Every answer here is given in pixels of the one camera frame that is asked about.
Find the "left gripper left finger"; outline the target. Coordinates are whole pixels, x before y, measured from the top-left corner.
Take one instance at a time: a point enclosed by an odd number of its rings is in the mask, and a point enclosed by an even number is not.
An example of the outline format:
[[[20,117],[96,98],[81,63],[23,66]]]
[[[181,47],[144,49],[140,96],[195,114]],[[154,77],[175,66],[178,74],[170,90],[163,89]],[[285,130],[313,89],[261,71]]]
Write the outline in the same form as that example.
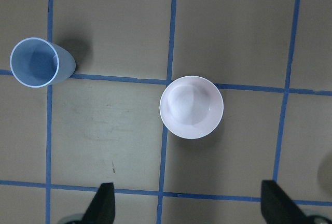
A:
[[[116,215],[113,183],[102,183],[87,208],[82,223],[114,223]]]

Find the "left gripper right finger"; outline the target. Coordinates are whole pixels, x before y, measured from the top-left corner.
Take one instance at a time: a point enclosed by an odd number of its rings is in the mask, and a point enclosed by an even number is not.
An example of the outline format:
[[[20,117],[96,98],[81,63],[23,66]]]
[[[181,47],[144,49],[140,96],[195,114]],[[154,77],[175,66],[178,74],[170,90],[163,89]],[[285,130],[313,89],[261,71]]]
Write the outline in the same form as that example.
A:
[[[321,216],[307,216],[274,180],[261,182],[260,198],[266,223],[321,223]]]

